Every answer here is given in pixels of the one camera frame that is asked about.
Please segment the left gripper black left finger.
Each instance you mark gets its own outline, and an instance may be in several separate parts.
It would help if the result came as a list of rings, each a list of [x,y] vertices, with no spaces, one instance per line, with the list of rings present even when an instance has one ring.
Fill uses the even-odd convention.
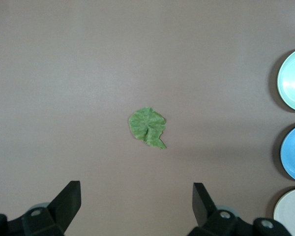
[[[36,204],[14,220],[0,213],[0,236],[65,236],[81,202],[81,183],[70,181],[51,202]]]

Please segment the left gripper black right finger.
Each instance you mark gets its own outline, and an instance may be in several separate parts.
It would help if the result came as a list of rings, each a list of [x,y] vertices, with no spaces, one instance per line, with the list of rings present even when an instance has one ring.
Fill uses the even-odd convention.
[[[192,208],[198,225],[192,236],[292,236],[278,221],[256,218],[253,224],[218,209],[202,183],[193,184]]]

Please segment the green lettuce leaf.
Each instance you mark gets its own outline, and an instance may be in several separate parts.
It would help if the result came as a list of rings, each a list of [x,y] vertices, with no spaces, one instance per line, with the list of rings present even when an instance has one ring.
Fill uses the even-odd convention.
[[[166,149],[160,139],[166,128],[166,120],[151,107],[144,107],[135,111],[128,120],[133,136],[146,145],[159,149]]]

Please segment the beige round plate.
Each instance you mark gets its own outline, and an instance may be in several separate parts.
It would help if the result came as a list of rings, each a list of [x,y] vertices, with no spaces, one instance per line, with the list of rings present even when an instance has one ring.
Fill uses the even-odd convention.
[[[273,218],[284,225],[292,236],[295,236],[295,189],[287,192],[278,200]]]

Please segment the light green round plate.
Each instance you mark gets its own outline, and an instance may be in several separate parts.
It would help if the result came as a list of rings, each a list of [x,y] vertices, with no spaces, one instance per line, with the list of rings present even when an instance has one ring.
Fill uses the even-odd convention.
[[[277,89],[285,104],[295,110],[295,51],[284,60],[278,71]]]

